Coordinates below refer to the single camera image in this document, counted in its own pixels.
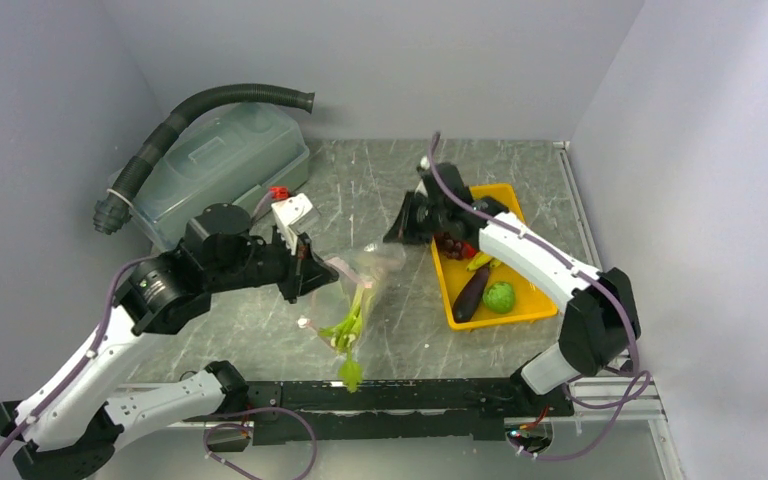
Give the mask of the green white celery stalk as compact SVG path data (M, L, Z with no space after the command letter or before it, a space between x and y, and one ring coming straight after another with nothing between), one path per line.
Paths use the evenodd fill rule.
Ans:
M364 380L363 367L355 359L358 341L366 326L365 317L372 308L375 291L371 284L358 285L344 318L333 326L320 328L318 335L343 359L337 377L350 393L356 393Z

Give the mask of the yellow plastic tray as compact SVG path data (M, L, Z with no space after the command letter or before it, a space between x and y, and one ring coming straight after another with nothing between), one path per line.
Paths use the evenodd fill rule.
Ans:
M443 234L432 240L430 250L444 315L454 331L531 323L558 313L535 285L474 245Z

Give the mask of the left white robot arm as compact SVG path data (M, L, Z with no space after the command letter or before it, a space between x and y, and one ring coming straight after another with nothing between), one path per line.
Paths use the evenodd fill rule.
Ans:
M318 213L304 195L275 202L270 239L253 235L249 213L207 207L171 250L132 261L115 275L102 320L57 373L22 401L0 403L0 435L23 479L85 479L126 445L180 420L232 420L249 403L235 366L214 361L189 378L116 397L149 353L210 310L217 293L276 285L300 297L338 278L312 248Z

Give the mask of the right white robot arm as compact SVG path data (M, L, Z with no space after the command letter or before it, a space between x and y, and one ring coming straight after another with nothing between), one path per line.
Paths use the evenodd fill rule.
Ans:
M423 158L419 185L405 194L386 243L451 240L488 254L544 293L562 315L554 344L526 361L511 388L517 411L534 415L550 392L594 376L622 352L637 360L639 320L628 276L576 260L527 227L501 202L474 198L458 168Z

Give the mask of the clear pink zip top bag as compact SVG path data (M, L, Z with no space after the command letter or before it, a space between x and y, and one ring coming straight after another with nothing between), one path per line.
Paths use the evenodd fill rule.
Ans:
M370 323L372 311L383 298L387 288L395 282L396 274L405 266L406 252L397 244L369 243L352 247L338 254L330 254L325 257L325 262L337 270L339 279L315 290L299 301L297 325L314 333L334 351L326 340L319 337L318 330L339 323L349 308L355 288L358 285L371 284L375 291L375 299L365 317L366 326L356 346L356 357L357 351L364 343L365 331Z

